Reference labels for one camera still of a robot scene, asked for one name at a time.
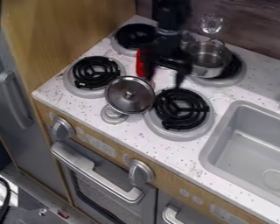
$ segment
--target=stove knob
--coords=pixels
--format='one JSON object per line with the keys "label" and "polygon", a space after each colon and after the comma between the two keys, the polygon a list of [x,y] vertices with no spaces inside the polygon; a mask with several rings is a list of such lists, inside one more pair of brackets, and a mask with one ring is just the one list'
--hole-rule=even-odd
{"label": "stove knob", "polygon": [[55,117],[53,119],[52,135],[57,140],[64,140],[69,137],[74,137],[74,128],[64,118]]}
{"label": "stove knob", "polygon": [[150,183],[154,180],[155,175],[151,168],[144,162],[132,159],[129,162],[129,182],[133,186],[141,186],[144,183]]}

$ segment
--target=electric coil burner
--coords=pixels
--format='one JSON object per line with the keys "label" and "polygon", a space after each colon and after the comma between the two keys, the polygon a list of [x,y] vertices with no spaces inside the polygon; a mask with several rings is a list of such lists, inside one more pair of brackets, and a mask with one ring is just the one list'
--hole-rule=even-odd
{"label": "electric coil burner", "polygon": [[100,98],[104,88],[123,75],[123,66],[102,56],[86,57],[75,61],[64,72],[64,85],[69,92],[83,98]]}
{"label": "electric coil burner", "polygon": [[246,65],[243,59],[233,53],[230,64],[222,71],[221,75],[212,79],[203,79],[195,76],[190,78],[203,86],[209,87],[230,87],[241,82],[246,74]]}
{"label": "electric coil burner", "polygon": [[183,88],[162,90],[154,107],[144,115],[148,127],[157,135],[172,141],[191,141],[204,136],[214,124],[210,101]]}
{"label": "electric coil burner", "polygon": [[156,37],[156,27],[152,25],[127,24],[115,33],[111,45],[120,54],[136,57],[137,50],[154,41]]}

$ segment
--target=sink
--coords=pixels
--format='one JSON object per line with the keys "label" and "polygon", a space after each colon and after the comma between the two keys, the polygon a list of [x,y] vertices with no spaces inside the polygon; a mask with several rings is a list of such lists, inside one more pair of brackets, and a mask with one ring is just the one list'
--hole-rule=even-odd
{"label": "sink", "polygon": [[199,155],[208,171],[280,206],[280,115],[230,105]]}

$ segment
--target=drawer handle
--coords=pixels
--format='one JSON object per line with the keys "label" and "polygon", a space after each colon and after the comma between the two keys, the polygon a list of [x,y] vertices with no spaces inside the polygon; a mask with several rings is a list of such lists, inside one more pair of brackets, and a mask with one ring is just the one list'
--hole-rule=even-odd
{"label": "drawer handle", "polygon": [[177,219],[177,214],[178,209],[168,205],[162,213],[162,218],[166,224],[184,224],[184,222]]}
{"label": "drawer handle", "polygon": [[56,158],[61,160],[72,170],[75,170],[84,177],[91,179],[97,185],[130,204],[138,203],[144,196],[144,194],[136,187],[133,187],[129,192],[125,192],[122,188],[95,172],[95,163],[93,161],[87,157],[83,157],[64,143],[54,143],[51,147],[51,151]]}

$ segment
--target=speckled countertop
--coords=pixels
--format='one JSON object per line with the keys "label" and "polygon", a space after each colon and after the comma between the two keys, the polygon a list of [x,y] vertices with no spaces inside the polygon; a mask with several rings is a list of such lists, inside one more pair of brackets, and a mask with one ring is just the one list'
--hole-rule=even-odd
{"label": "speckled countertop", "polygon": [[[130,22],[152,23],[139,16],[134,16]],[[117,125],[105,123],[100,113],[106,105],[106,100],[104,98],[86,100],[70,94],[63,85],[62,76],[52,77],[32,95],[34,99],[45,105],[72,117],[90,129],[111,137],[134,152],[253,215],[269,223],[280,223],[279,206],[212,174],[204,169],[199,161],[201,149],[230,103],[239,100],[248,101],[280,113],[278,111],[280,60],[232,45],[228,45],[228,48],[240,55],[246,63],[247,72],[242,82],[232,87],[202,87],[188,79],[183,84],[184,88],[196,90],[207,97],[215,110],[215,123],[212,129],[205,136],[190,142],[172,142],[155,135],[140,116],[131,116],[126,122]],[[119,60],[124,65],[127,75],[135,75],[135,58],[115,52],[109,38],[103,39],[81,57],[91,55],[103,55]],[[154,78],[157,83],[156,91],[171,87],[174,83],[173,78],[172,70],[159,68]]]}

